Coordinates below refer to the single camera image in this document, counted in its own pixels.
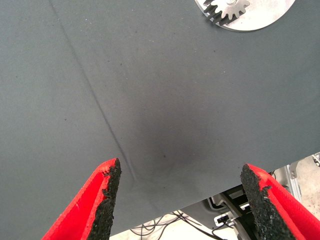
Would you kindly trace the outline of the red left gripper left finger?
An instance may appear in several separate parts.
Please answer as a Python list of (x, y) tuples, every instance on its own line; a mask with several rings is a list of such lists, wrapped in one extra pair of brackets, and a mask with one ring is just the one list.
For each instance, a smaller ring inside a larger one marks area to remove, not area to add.
[(121, 173), (118, 158), (100, 164), (42, 239), (108, 240)]

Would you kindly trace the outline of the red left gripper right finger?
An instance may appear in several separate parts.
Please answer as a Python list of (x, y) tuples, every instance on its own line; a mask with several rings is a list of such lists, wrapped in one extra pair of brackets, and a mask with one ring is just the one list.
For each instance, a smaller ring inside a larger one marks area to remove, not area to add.
[(261, 240), (320, 238), (320, 221), (268, 172), (245, 164), (240, 179)]

